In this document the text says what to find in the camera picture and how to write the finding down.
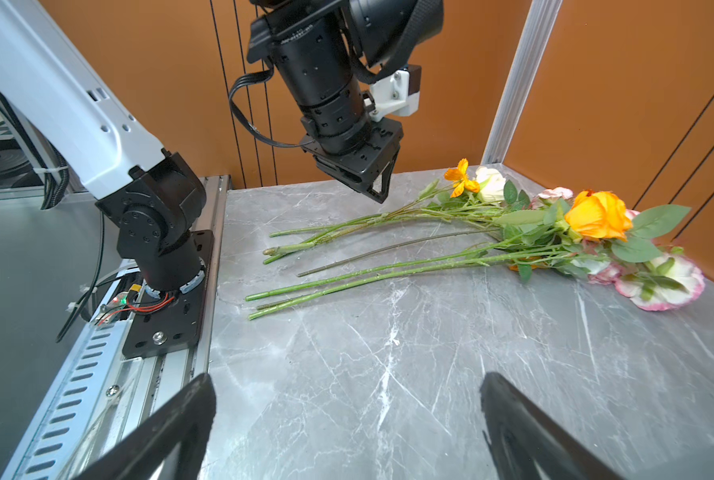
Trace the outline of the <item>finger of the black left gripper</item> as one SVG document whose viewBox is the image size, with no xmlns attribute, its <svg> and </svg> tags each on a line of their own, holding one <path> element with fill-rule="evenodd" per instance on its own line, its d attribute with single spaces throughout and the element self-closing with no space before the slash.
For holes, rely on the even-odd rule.
<svg viewBox="0 0 714 480">
<path fill-rule="evenodd" d="M 384 203 L 389 196 L 392 175 L 396 166 L 399 151 L 385 150 L 377 163 L 377 175 L 369 185 L 366 195 L 378 203 Z"/>
</svg>

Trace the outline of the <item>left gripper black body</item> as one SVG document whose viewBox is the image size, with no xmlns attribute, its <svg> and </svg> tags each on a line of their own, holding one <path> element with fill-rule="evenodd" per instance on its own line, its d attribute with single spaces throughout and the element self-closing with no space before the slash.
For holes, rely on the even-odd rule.
<svg viewBox="0 0 714 480">
<path fill-rule="evenodd" d="M 399 121 L 384 118 L 379 122 L 369 121 L 370 131 L 357 146 L 341 154 L 327 153 L 323 143 L 310 134 L 302 138 L 302 149 L 311 154 L 319 170 L 352 190 L 366 194 L 377 175 L 379 158 L 385 150 L 400 152 L 404 137 Z"/>
</svg>

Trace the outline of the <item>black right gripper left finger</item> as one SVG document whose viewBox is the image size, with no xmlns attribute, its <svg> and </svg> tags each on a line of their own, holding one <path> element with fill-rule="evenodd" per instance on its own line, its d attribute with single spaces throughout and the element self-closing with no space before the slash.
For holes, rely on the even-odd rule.
<svg viewBox="0 0 714 480">
<path fill-rule="evenodd" d="M 121 443 L 80 473 L 81 479 L 196 479 L 217 400 L 209 374 L 198 375 Z"/>
</svg>

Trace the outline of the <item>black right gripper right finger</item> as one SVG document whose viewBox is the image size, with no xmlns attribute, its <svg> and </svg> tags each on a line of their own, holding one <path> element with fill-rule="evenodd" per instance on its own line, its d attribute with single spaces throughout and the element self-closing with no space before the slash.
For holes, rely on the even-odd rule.
<svg viewBox="0 0 714 480">
<path fill-rule="evenodd" d="M 486 437 L 501 479 L 619 479 L 506 377 L 488 372 L 480 389 Z"/>
</svg>

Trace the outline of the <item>yellow orange poppy stem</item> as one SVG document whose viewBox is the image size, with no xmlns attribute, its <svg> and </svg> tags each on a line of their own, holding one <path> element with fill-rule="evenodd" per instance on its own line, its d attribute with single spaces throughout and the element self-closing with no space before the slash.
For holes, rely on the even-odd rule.
<svg viewBox="0 0 714 480">
<path fill-rule="evenodd" d="M 307 240 L 295 244 L 270 247 L 263 251 L 263 254 L 267 257 L 263 264 L 271 264 L 286 256 L 331 243 L 338 238 L 369 227 L 380 226 L 394 220 L 409 217 L 412 213 L 421 211 L 430 205 L 440 193 L 450 198 L 460 197 L 465 192 L 478 193 L 480 184 L 468 175 L 468 169 L 469 161 L 467 159 L 460 160 L 456 167 L 448 169 L 443 176 L 448 185 L 441 186 L 439 180 L 434 180 L 418 194 L 415 200 L 399 209 L 360 217 L 332 226 L 316 228 L 315 234 Z"/>
</svg>

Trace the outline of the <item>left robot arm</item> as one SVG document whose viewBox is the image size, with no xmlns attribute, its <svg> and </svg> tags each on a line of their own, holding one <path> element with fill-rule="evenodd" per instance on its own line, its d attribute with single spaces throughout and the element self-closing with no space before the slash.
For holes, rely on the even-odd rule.
<svg viewBox="0 0 714 480">
<path fill-rule="evenodd" d="M 376 202 L 388 196 L 418 108 L 414 48 L 443 27 L 440 1 L 264 1 L 247 59 L 280 75 L 302 114 L 299 148 L 324 173 Z M 118 252 L 149 288 L 187 293 L 205 276 L 191 226 L 207 196 L 183 158 L 165 149 L 100 79 L 36 1 L 0 1 L 0 90 L 57 147 L 99 210 L 120 230 Z"/>
</svg>

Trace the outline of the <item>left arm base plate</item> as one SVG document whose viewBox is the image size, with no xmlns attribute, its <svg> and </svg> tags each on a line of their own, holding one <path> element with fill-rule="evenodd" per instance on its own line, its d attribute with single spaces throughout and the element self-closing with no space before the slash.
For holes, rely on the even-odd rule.
<svg viewBox="0 0 714 480">
<path fill-rule="evenodd" d="M 162 310 L 134 315 L 122 347 L 126 359 L 165 355 L 189 349 L 199 342 L 215 236 L 211 230 L 199 230 L 192 238 L 203 261 L 204 278 L 188 293 L 178 291 Z"/>
</svg>

